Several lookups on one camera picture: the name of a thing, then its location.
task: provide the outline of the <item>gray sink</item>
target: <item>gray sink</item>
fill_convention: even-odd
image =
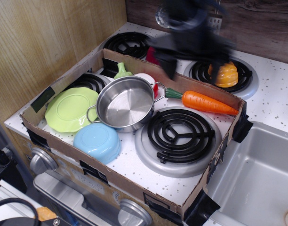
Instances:
[[[211,218],[224,226],[288,226],[288,133],[253,122],[207,185],[221,206]]]

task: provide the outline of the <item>black tape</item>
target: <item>black tape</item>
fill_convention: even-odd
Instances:
[[[102,58],[102,62],[104,69],[100,74],[110,78],[114,78],[116,74],[119,72],[118,62],[105,58]]]
[[[172,212],[169,207],[165,208],[162,205],[154,203],[152,200],[148,199],[148,195],[144,194],[145,204],[149,206],[149,208],[156,212],[161,218],[167,219],[178,226],[183,226],[181,215]]]
[[[104,175],[102,172],[100,172],[97,169],[91,167],[90,165],[86,164],[82,160],[80,160],[80,166],[83,169],[84,175],[86,175],[86,174],[91,175],[91,176],[101,180],[102,182],[106,183],[109,186],[107,178],[106,178],[106,175]]]
[[[37,146],[40,146],[44,149],[46,149],[47,151],[51,152],[51,149],[47,143],[47,140],[39,135],[37,135],[36,133],[34,133],[33,131],[29,130],[27,127],[27,133],[29,134],[30,140],[32,141],[32,143],[34,143]]]
[[[186,210],[184,221],[188,226],[202,226],[220,208],[203,190]]]
[[[48,87],[45,91],[43,91],[36,100],[33,101],[31,107],[37,113],[45,104],[46,102],[55,94],[55,91]]]
[[[241,143],[243,141],[243,139],[247,136],[249,130],[253,126],[253,123],[248,120],[246,111],[247,111],[247,103],[245,103],[242,108],[241,115],[234,127],[232,135],[233,140],[235,140],[238,143]]]

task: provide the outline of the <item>orange carrot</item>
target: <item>orange carrot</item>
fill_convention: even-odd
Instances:
[[[166,97],[182,100],[184,106],[203,112],[237,115],[238,111],[218,100],[195,91],[179,93],[171,88],[166,89]]]

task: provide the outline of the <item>stove knob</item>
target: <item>stove knob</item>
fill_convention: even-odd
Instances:
[[[36,174],[42,174],[47,170],[54,171],[58,165],[54,159],[48,155],[44,150],[38,147],[32,149],[33,158],[30,162],[30,169]]]
[[[149,226],[152,224],[152,217],[135,202],[122,199],[118,221],[121,226]]]

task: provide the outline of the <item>stainless steel pot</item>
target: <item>stainless steel pot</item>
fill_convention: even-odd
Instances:
[[[153,104],[163,97],[154,100],[154,91],[152,85],[160,84],[166,90],[165,86],[160,83],[150,84],[145,79],[128,76],[116,79],[110,82],[100,92],[95,105],[88,108],[96,107],[97,116],[100,121],[91,121],[91,123],[102,122],[110,127],[115,128],[118,132],[132,132],[143,127],[154,112]]]

